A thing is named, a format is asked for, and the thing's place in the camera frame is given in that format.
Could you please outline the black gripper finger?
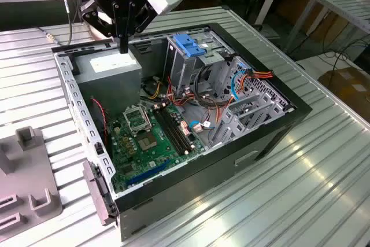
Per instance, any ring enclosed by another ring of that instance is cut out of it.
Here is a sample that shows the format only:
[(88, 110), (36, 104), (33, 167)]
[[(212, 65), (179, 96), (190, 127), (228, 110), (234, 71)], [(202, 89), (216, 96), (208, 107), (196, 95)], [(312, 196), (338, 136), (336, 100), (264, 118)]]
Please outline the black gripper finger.
[(130, 2), (124, 31), (124, 52), (128, 53), (128, 43), (136, 33), (141, 33), (156, 17), (156, 11), (147, 2)]
[(111, 23), (101, 19), (98, 15), (98, 5), (95, 0), (89, 0), (80, 7), (82, 19), (107, 38), (112, 38), (120, 53), (125, 53), (125, 38), (117, 28), (115, 20)]

